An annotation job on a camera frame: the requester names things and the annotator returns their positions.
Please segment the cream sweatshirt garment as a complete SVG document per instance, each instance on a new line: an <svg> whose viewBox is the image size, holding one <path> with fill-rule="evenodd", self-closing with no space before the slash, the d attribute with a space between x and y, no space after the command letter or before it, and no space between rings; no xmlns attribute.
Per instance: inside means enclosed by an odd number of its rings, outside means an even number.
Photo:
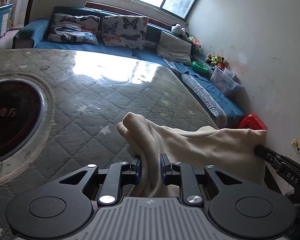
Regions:
<svg viewBox="0 0 300 240"><path fill-rule="evenodd" d="M117 130L128 142L130 155L141 158L141 179L132 187L131 197L179 196L176 186L165 186L162 182L163 153L172 163L179 161L200 170L215 165L243 179L264 184L265 163L254 153L254 148L266 144L265 130L204 126L190 132L159 126L132 112L117 124Z"/></svg>

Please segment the far red plastic stool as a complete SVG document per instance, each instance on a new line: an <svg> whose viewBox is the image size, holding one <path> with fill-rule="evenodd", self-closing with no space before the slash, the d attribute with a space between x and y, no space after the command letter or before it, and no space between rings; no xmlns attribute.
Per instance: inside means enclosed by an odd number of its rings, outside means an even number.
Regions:
<svg viewBox="0 0 300 240"><path fill-rule="evenodd" d="M267 130L267 126L256 114L248 114L237 126L237 128L249 128L253 130Z"/></svg>

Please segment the clear plastic storage box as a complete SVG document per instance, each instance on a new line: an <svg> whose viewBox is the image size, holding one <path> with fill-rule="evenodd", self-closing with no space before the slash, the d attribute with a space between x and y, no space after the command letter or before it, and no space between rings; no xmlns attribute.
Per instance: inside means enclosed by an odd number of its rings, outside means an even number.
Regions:
<svg viewBox="0 0 300 240"><path fill-rule="evenodd" d="M237 92L243 88L241 84L237 83L218 67L213 69L210 82L213 83L227 98L233 98Z"/></svg>

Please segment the green plastic bowl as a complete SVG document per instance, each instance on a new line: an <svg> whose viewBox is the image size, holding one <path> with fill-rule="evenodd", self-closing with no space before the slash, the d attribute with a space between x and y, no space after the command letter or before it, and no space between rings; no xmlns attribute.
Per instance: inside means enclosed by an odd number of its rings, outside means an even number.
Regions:
<svg viewBox="0 0 300 240"><path fill-rule="evenodd" d="M192 62L192 68L195 72L197 72L200 75L206 75L206 74L209 74L209 72L210 72L209 68L207 68L207 66L205 64L202 64L197 61Z"/></svg>

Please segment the brown plush toys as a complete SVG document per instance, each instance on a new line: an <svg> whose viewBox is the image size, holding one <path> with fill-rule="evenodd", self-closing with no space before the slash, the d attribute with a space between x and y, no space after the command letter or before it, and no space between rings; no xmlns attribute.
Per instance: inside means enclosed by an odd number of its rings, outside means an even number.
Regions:
<svg viewBox="0 0 300 240"><path fill-rule="evenodd" d="M211 54L208 54L205 62L211 64L212 66L218 67L219 69L224 69L227 65L227 59L217 55L217 56L212 56Z"/></svg>

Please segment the grey plain cushion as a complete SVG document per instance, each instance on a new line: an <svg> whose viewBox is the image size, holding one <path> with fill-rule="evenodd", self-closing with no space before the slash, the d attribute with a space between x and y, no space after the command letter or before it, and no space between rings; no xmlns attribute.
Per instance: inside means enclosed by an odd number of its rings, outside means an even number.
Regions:
<svg viewBox="0 0 300 240"><path fill-rule="evenodd" d="M157 45L157 55L161 58L190 66L192 64L191 48L192 46L189 42L162 31Z"/></svg>

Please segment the round black induction cooktop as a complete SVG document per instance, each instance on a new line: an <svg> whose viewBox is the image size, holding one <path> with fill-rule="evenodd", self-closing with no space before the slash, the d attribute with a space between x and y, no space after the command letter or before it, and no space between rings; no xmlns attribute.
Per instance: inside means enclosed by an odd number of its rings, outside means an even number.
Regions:
<svg viewBox="0 0 300 240"><path fill-rule="evenodd" d="M0 161L20 150L43 118L42 93L25 80L0 79Z"/></svg>

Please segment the pink green plush toy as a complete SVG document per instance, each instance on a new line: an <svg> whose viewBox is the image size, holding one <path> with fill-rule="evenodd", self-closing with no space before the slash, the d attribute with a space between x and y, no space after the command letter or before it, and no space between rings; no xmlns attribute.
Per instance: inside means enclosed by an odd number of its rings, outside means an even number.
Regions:
<svg viewBox="0 0 300 240"><path fill-rule="evenodd" d="M201 48L201 47L202 47L201 44L200 44L200 41L199 41L196 37L190 35L190 36L188 37L188 40L189 40L196 48Z"/></svg>

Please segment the upright butterfly cushion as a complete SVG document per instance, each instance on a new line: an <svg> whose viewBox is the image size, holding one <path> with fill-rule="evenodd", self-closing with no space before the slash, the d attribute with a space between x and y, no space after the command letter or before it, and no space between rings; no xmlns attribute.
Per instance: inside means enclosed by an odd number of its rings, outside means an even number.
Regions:
<svg viewBox="0 0 300 240"><path fill-rule="evenodd" d="M148 21L145 16L104 16L102 40L110 47L144 50Z"/></svg>

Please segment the black white plush toy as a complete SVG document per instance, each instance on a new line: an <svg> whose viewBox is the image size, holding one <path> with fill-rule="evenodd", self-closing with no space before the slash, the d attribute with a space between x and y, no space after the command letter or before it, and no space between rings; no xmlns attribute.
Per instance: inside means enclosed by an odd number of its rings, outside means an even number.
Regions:
<svg viewBox="0 0 300 240"><path fill-rule="evenodd" d="M174 33L175 35L178 35L183 38L188 38L188 36L189 36L186 28L182 27L178 23L171 27L171 32Z"/></svg>

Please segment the flat butterfly pillow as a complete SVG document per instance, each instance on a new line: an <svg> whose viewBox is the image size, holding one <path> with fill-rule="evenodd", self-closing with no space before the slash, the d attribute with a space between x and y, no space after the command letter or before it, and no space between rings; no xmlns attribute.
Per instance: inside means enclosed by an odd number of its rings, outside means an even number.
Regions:
<svg viewBox="0 0 300 240"><path fill-rule="evenodd" d="M55 13L47 40L58 43L86 43L98 45L97 30L101 19L98 16L72 16Z"/></svg>

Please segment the blue corner sofa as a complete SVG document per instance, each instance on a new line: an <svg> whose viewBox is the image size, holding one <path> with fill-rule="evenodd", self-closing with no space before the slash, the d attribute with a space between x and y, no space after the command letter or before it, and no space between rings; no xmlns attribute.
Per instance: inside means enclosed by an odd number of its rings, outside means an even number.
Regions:
<svg viewBox="0 0 300 240"><path fill-rule="evenodd" d="M146 16L57 6L51 18L19 30L13 48L81 50L157 63L174 72L219 127L235 127L246 116L233 100L241 89L234 75L205 63L193 43Z"/></svg>

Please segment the blue white small cabinet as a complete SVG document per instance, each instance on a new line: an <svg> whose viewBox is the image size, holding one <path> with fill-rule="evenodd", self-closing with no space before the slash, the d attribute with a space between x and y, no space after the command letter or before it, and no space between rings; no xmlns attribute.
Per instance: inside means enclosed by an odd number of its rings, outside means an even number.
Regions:
<svg viewBox="0 0 300 240"><path fill-rule="evenodd" d="M0 38L9 30L9 20L13 6L13 3L0 6Z"/></svg>

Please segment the wall power socket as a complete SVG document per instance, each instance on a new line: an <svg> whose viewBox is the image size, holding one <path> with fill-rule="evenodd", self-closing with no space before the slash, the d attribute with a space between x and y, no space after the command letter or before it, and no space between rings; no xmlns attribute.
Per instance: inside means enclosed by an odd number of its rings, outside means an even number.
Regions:
<svg viewBox="0 0 300 240"><path fill-rule="evenodd" d="M293 147L294 151L296 152L296 154L300 154L300 144L296 139L294 139L292 141L292 147Z"/></svg>

